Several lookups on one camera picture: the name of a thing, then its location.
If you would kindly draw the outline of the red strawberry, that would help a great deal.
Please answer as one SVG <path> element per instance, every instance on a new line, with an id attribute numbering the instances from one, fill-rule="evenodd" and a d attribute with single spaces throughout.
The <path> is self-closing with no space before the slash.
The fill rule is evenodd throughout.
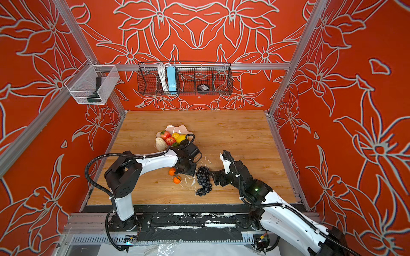
<path id="1" fill-rule="evenodd" d="M 167 140 L 170 137 L 171 137 L 171 134 L 168 131 L 161 131 L 160 132 L 160 138 L 162 138 L 163 140 Z"/>

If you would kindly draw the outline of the large yellow lemon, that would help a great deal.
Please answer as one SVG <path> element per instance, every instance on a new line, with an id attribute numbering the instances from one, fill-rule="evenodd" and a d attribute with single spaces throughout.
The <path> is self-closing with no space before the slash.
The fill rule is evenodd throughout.
<path id="1" fill-rule="evenodd" d="M 181 144 L 182 141 L 184 141 L 186 139 L 186 135 L 185 134 L 181 134 L 177 137 L 176 142 L 178 144 Z"/>

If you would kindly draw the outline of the pink scalloped fruit bowl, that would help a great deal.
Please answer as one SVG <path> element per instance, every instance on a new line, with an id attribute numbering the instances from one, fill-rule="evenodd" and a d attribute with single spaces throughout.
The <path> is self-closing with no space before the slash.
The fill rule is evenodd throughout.
<path id="1" fill-rule="evenodd" d="M 169 147 L 177 147 L 186 139 L 188 134 L 191 132 L 184 125 L 179 127 L 169 125 L 164 130 L 157 132 L 154 148 L 158 151 L 165 151 Z"/>

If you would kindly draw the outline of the red apple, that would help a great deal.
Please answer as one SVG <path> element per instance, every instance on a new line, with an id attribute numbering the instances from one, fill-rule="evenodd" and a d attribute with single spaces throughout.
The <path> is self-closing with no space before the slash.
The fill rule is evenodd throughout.
<path id="1" fill-rule="evenodd" d="M 168 146 L 173 146 L 176 143 L 176 139 L 174 137 L 168 137 L 165 142 Z"/>

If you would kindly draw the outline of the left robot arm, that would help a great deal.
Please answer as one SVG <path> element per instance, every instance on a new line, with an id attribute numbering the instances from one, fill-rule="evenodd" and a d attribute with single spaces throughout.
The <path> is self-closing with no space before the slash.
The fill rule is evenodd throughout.
<path id="1" fill-rule="evenodd" d="M 107 169 L 104 178 L 107 188 L 98 184 L 90 176 L 91 166 L 99 160 L 116 157 L 114 164 Z M 105 231 L 109 242 L 119 251 L 127 251 L 127 246 L 118 245 L 111 231 L 140 231 L 143 228 L 138 220 L 132 202 L 134 190 L 140 176 L 158 169 L 173 167 L 176 173 L 193 176 L 202 152 L 191 141 L 185 140 L 181 146 L 168 146 L 165 150 L 146 155 L 135 155 L 130 151 L 108 153 L 93 158 L 84 169 L 84 176 L 93 187 L 106 193 L 112 209 L 105 218 Z"/>

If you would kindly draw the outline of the dark grape bunch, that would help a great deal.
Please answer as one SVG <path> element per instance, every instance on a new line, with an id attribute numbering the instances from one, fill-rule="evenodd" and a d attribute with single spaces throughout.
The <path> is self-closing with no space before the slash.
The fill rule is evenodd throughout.
<path id="1" fill-rule="evenodd" d="M 205 196 L 212 191 L 210 170 L 206 166 L 200 166 L 196 172 L 196 178 L 200 188 L 195 192 L 197 196 Z"/>

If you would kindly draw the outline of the beige garlic bulb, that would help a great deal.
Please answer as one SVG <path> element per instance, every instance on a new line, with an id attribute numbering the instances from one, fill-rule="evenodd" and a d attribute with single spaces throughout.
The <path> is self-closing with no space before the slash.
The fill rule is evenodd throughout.
<path id="1" fill-rule="evenodd" d="M 168 145 L 162 138 L 159 137 L 155 139 L 155 148 L 158 151 L 165 151 L 168 148 Z"/>

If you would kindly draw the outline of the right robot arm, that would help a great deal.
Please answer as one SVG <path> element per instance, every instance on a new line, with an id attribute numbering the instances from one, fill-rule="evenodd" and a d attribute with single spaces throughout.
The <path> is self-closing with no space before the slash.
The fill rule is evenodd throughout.
<path id="1" fill-rule="evenodd" d="M 215 185 L 232 185 L 250 215 L 263 229 L 278 235 L 305 256 L 356 256 L 337 228 L 328 229 L 287 203 L 266 183 L 254 179 L 228 151 L 220 155 L 223 170 L 212 172 Z"/>

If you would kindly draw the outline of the small orange tangerine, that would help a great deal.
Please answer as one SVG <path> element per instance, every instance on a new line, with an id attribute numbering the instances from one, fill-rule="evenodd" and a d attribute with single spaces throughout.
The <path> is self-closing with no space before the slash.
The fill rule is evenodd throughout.
<path id="1" fill-rule="evenodd" d="M 170 168 L 168 174 L 174 177 L 176 175 L 176 169 L 174 167 Z"/>
<path id="2" fill-rule="evenodd" d="M 173 178 L 173 182 L 174 182 L 175 184 L 180 184 L 180 183 L 181 183 L 181 177 L 180 177 L 180 176 L 174 177 L 174 178 Z"/>

